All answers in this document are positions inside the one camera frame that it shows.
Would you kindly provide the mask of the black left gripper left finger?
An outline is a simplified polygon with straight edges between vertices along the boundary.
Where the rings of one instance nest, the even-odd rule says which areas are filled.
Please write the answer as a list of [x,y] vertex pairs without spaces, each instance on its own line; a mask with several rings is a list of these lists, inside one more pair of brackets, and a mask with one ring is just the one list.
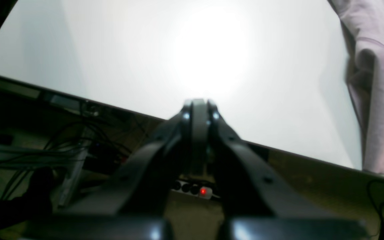
[[175,180],[191,156],[192,101],[160,124],[151,138],[102,187],[66,215],[162,215]]

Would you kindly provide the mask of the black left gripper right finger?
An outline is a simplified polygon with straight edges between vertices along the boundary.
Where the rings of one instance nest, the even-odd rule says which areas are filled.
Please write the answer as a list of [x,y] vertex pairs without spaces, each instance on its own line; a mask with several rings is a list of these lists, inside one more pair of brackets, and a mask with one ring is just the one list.
[[214,178],[228,215],[332,217],[297,193],[226,123],[214,101],[192,100],[192,169],[214,153]]

